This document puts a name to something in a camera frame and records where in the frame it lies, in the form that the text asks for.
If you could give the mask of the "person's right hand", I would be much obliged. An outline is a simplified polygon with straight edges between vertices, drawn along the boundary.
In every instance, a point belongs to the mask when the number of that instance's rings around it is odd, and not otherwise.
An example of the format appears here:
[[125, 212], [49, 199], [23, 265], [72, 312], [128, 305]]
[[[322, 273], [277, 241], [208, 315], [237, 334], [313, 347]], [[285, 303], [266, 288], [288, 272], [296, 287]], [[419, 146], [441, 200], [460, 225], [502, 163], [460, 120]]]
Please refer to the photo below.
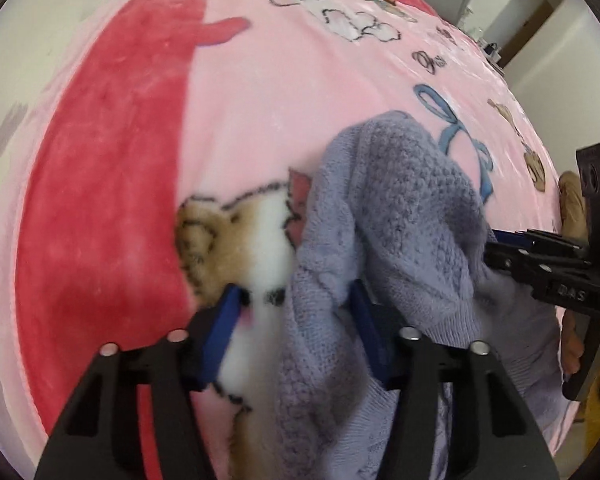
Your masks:
[[[562, 235], [574, 240], [586, 240], [588, 227], [580, 177], [572, 171], [566, 171], [559, 177], [558, 185]], [[577, 373], [583, 352], [584, 345], [576, 334], [576, 320], [571, 311], [566, 311], [562, 318], [562, 369], [567, 375]], [[597, 379], [597, 399], [600, 400], [600, 371]]]

